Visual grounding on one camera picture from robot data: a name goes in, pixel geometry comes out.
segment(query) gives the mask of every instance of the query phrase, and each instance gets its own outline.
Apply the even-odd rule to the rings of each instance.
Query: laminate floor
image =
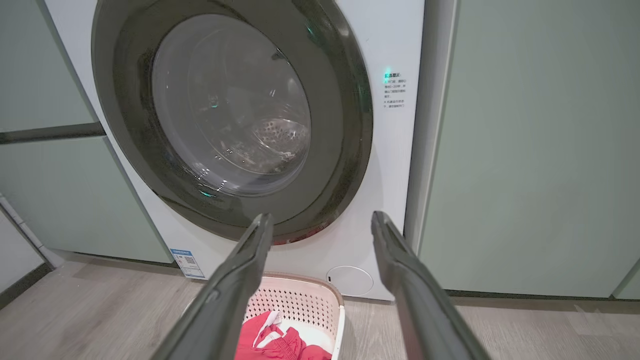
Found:
[[[0,359],[146,359],[202,282],[75,258],[0,311]],[[454,298],[495,359],[640,359],[640,304]],[[395,307],[349,299],[340,358],[402,360]]]

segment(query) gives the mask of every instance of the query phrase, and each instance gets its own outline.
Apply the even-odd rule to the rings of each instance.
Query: white laundry basket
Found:
[[[244,320],[281,311],[283,331],[296,329],[307,345],[317,345],[338,360],[344,330],[344,301],[331,284],[311,277],[266,273],[246,307]]]

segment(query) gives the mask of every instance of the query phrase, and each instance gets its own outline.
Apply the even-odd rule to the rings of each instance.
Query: cabinet door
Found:
[[[640,2],[459,10],[421,260],[445,289],[608,297],[640,257]]]
[[[45,15],[36,0],[0,2],[0,132],[95,122]]]
[[[0,145],[0,192],[49,248],[171,263],[103,138]]]

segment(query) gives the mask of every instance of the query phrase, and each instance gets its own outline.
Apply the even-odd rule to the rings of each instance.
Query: red clothing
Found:
[[[235,360],[331,360],[331,354],[321,347],[307,346],[296,329],[282,332],[276,324],[277,314],[268,311],[244,323]]]

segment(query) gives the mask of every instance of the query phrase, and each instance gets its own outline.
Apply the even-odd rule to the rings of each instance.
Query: washing machine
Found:
[[[45,3],[186,277],[271,213],[266,271],[392,298],[370,224],[404,222],[423,0]]]

